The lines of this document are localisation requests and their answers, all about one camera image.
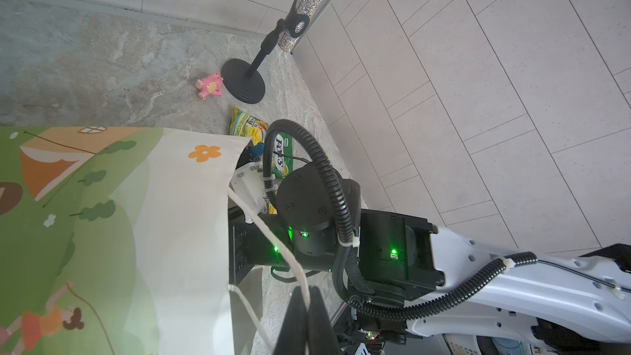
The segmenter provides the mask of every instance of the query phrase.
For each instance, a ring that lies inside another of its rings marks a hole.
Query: white cable
[[[256,326],[256,330],[259,332],[259,335],[261,336],[263,342],[265,343],[265,346],[268,348],[269,353],[273,354],[274,344],[272,344],[272,341],[269,339],[268,333],[265,331],[265,329],[261,325],[261,321],[259,321],[259,319],[256,317],[256,313],[254,312],[254,309],[252,308],[252,305],[250,304],[250,302],[247,300],[245,295],[243,295],[239,287],[234,286],[232,284],[228,284],[228,290],[236,293],[241,298],[241,302],[243,302],[243,305],[245,306],[247,313],[250,315],[252,322],[254,322],[254,326]]]
[[[309,305],[311,304],[311,296],[309,295],[309,284],[307,283],[307,276],[305,275],[305,271],[302,266],[296,260],[296,257],[293,256],[292,252],[287,248],[282,241],[276,237],[274,233],[268,228],[268,226],[263,222],[263,220],[254,212],[252,209],[244,202],[230,187],[228,187],[228,196],[234,201],[243,213],[247,217],[251,217],[254,220],[254,224],[257,225],[261,233],[272,243],[273,246],[278,247],[278,251],[280,255],[285,259],[285,261],[289,264],[289,268],[292,270],[294,277],[298,281],[298,285],[300,285],[300,291],[302,292],[302,300],[305,302],[305,308],[308,310]]]

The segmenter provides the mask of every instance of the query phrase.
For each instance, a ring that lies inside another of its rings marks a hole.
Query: cartoon girl
[[[46,302],[47,315],[40,317],[33,313],[23,313],[8,328],[0,327],[0,345],[4,345],[18,329],[22,329],[22,337],[13,351],[10,354],[7,352],[2,355],[20,355],[25,349],[31,352],[43,336],[55,335],[62,326],[67,330],[83,329],[81,309],[68,307],[62,311],[56,304],[70,288],[74,287],[74,283],[68,282],[48,299]]]

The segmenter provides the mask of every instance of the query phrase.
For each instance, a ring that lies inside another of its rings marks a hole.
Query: gray marble surface
[[[256,105],[224,91],[201,101],[194,84],[231,58],[251,61],[263,37],[225,33],[0,0],[0,125],[169,127],[228,133],[232,108],[269,123],[288,118],[320,141],[343,177],[350,174],[292,56],[275,49],[259,71]],[[275,341],[295,285],[263,272],[263,326]],[[329,314],[339,305],[329,273],[309,279]],[[253,354],[266,350],[256,335]]]

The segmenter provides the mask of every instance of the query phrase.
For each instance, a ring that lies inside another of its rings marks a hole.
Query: cartoon poster
[[[247,142],[0,128],[0,353],[233,353],[225,189]]]

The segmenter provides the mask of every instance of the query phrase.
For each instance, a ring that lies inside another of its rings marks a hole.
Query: pink bear figurine
[[[202,100],[206,100],[209,95],[223,96],[223,78],[219,73],[209,75],[205,79],[197,80],[195,86],[198,88],[198,96]]]

